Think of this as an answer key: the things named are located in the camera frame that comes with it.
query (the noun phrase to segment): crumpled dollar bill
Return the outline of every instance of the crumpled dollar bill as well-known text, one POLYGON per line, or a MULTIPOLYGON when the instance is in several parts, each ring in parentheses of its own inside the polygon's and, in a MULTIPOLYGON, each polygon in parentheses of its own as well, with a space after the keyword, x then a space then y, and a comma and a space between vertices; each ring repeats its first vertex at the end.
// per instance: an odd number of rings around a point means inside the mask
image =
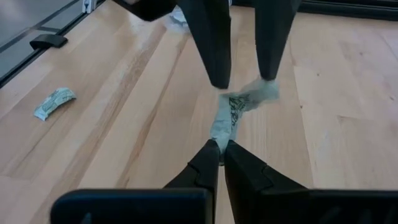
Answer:
POLYGON ((76 99, 76 95, 68 88, 58 88, 50 96, 48 96, 34 111, 34 115, 45 121, 49 114, 60 105, 76 99))
POLYGON ((246 111, 258 108, 262 102, 279 98, 279 88, 275 80, 254 80, 237 93, 221 94, 218 112, 210 129, 210 136, 220 148, 221 161, 228 141, 236 139, 239 121, 246 111))

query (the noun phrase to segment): light wooden surface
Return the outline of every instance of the light wooden surface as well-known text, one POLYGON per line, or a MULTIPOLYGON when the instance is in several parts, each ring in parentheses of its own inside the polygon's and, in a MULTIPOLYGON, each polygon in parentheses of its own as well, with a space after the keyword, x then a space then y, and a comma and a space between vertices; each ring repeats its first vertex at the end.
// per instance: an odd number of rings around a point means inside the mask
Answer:
MULTIPOLYGON (((258 75, 254 11, 231 8, 229 91, 258 75)), ((83 187, 162 187, 209 138, 221 91, 189 35, 106 1, 0 90, 0 223, 46 223, 83 187), (77 100, 46 122, 58 87, 77 100)), ((237 142, 307 187, 398 189, 398 24, 298 14, 280 100, 246 113, 237 142)), ((220 170, 217 223, 232 223, 220 170)))

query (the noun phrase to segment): white paper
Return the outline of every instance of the white paper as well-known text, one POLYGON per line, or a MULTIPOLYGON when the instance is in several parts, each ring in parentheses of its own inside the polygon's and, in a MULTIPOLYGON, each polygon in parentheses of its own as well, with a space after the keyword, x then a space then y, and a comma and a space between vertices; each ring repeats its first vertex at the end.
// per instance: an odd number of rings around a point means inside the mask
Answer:
POLYGON ((210 136, 217 142, 223 157, 228 141, 236 139, 239 121, 246 111, 258 108, 266 100, 279 98, 275 81, 254 80, 237 93, 221 94, 218 112, 210 129, 210 136))
POLYGON ((58 88, 36 107, 34 115, 45 121, 51 112, 72 99, 76 99, 74 92, 68 88, 58 88))

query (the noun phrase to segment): wooden floor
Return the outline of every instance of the wooden floor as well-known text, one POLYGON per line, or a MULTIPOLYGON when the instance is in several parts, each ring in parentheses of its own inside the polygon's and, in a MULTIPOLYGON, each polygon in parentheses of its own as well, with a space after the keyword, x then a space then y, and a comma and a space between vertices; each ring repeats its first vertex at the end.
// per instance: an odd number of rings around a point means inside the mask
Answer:
MULTIPOLYGON (((232 7, 229 91, 259 74, 254 11, 232 7)), ((112 1, 0 90, 0 223, 46 223, 76 188, 162 187, 209 138, 218 95, 189 35, 112 1), (33 116, 58 87, 77 100, 33 116)), ((280 100, 246 113, 237 142, 307 186, 398 189, 398 23, 298 14, 280 100)), ((217 223, 232 223, 220 170, 217 223)))

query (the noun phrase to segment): wood grain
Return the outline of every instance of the wood grain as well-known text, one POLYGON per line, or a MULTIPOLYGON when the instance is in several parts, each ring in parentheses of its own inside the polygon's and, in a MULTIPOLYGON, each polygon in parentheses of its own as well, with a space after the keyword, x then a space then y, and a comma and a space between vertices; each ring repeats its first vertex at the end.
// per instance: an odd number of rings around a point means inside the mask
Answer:
MULTIPOLYGON (((231 8, 228 91, 258 77, 254 11, 231 8)), ((237 142, 307 187, 397 189, 398 25, 298 14, 280 99, 246 113, 237 142)), ((159 188, 209 138, 218 95, 188 34, 112 1, 0 90, 0 223, 48 223, 77 188, 159 188), (46 122, 56 88, 77 99, 46 122)), ((220 169, 217 223, 233 217, 220 169)))

